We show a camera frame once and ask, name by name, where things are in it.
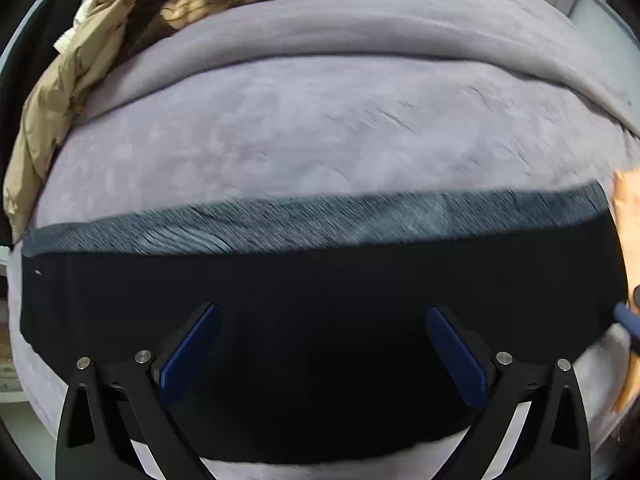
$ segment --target beige jacket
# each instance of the beige jacket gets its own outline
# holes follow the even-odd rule
[[[171,30],[204,16],[260,0],[171,0],[161,12]],[[25,231],[51,159],[62,145],[91,85],[100,81],[122,46],[127,17],[136,0],[85,0],[74,28],[57,46],[60,55],[42,74],[24,102],[2,201],[17,242]]]

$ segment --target folded black garment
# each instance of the folded black garment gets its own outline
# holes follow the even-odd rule
[[[44,228],[23,254],[21,330],[65,381],[80,356],[154,351],[218,306],[220,338],[171,412],[227,462],[364,458],[469,425],[426,336],[433,305],[494,351],[550,364],[598,340],[626,297],[597,185],[190,206]]]

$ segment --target blue object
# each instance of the blue object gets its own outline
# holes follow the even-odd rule
[[[619,303],[613,308],[613,317],[633,339],[640,340],[640,316],[633,313],[625,303]]]
[[[484,369],[437,307],[427,313],[427,332],[465,404],[485,408],[489,395]]]
[[[160,399],[165,404],[177,402],[191,383],[197,368],[211,350],[218,336],[220,322],[215,305],[211,304],[182,340],[160,372]]]

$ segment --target blue-gray fabric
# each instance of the blue-gray fabric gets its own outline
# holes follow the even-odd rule
[[[25,236],[22,253],[255,253],[405,243],[569,226],[607,208],[597,183],[563,192],[231,200],[48,226]]]

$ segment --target gray textured fabric strip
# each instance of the gray textured fabric strip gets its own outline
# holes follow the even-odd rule
[[[569,226],[608,210],[599,184],[560,192],[422,192],[234,200],[29,232],[22,254],[219,254],[459,238]]]

